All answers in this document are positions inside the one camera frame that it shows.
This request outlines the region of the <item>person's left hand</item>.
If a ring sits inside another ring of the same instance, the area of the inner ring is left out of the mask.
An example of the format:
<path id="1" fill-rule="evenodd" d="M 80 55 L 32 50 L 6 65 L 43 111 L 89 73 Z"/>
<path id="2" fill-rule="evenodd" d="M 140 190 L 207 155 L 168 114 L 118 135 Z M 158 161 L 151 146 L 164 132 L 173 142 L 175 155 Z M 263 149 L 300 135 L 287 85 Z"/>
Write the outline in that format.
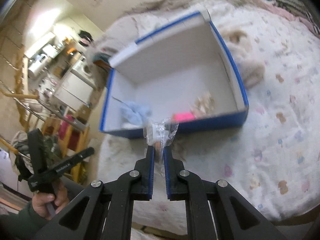
<path id="1" fill-rule="evenodd" d="M 38 192 L 32 198 L 33 210 L 42 218 L 51 220 L 64 207 L 69 204 L 67 189 L 59 180 L 54 183 L 57 191 L 54 194 Z"/>

